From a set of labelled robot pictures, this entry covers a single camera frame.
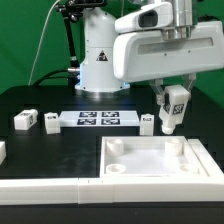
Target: robotic arm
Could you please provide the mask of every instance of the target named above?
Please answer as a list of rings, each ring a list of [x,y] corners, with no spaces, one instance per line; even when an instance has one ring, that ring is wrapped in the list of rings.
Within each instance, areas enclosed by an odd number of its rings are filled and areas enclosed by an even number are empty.
[[[196,4],[197,0],[148,0],[140,10],[117,20],[99,8],[106,0],[68,0],[58,5],[70,43],[68,20],[76,23],[84,18],[86,57],[77,92],[110,97],[128,89],[127,82],[150,80],[161,105],[162,130],[172,134],[182,123],[196,72],[224,67],[222,24],[197,23]],[[72,63],[73,48],[70,44],[72,66],[77,65]],[[177,75],[184,75],[184,86],[163,90],[163,78]]]
[[[197,23],[194,0],[151,0],[115,23],[114,73],[127,82],[151,80],[161,105],[162,131],[181,124],[196,72],[224,67],[221,22]],[[163,78],[184,75],[184,86],[161,88]]]

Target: warning label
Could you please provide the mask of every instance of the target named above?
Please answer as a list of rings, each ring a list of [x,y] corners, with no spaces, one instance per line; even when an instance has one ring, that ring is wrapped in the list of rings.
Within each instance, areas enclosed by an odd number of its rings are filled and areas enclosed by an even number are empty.
[[[97,61],[108,61],[107,56],[105,55],[104,51],[100,52],[100,55],[96,59]]]

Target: white plastic box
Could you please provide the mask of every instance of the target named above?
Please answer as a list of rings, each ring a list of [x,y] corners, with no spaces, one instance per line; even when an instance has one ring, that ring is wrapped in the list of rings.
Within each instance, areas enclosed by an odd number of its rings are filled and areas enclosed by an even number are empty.
[[[208,176],[184,137],[105,137],[100,177]]]
[[[23,110],[14,117],[15,130],[28,130],[37,122],[38,112],[34,109]]]
[[[140,120],[140,135],[153,136],[154,115],[143,114]]]
[[[44,114],[47,134],[61,133],[60,120],[57,113]]]

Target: white cube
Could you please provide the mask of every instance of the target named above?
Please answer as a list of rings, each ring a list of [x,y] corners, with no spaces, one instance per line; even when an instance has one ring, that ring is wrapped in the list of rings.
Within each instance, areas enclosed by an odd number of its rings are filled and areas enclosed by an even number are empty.
[[[16,130],[28,130],[37,122],[38,112],[34,109],[23,110],[14,117],[14,125]]]
[[[144,114],[140,121],[140,135],[153,136],[154,131],[154,115]]]
[[[61,133],[60,120],[57,113],[44,114],[47,134]]]
[[[6,157],[5,142],[0,142],[0,165]]]

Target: green background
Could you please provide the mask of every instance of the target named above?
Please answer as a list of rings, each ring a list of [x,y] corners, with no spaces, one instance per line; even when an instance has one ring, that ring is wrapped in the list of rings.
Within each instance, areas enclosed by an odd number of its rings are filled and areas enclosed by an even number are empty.
[[[108,0],[105,10],[116,18],[121,15],[120,0]],[[1,2],[0,14],[0,93],[12,86],[27,85],[36,55],[40,35],[54,0],[14,0]],[[125,1],[124,13],[136,6]],[[211,14],[224,21],[224,0],[205,0],[198,4],[198,15]],[[84,58],[83,24],[73,25],[79,60]],[[69,66],[69,52],[63,19],[53,11],[45,33],[40,57],[32,82],[44,74]],[[179,82],[168,79],[166,83]],[[65,84],[65,81],[47,81],[45,84]],[[199,73],[196,86],[224,108],[224,69]]]

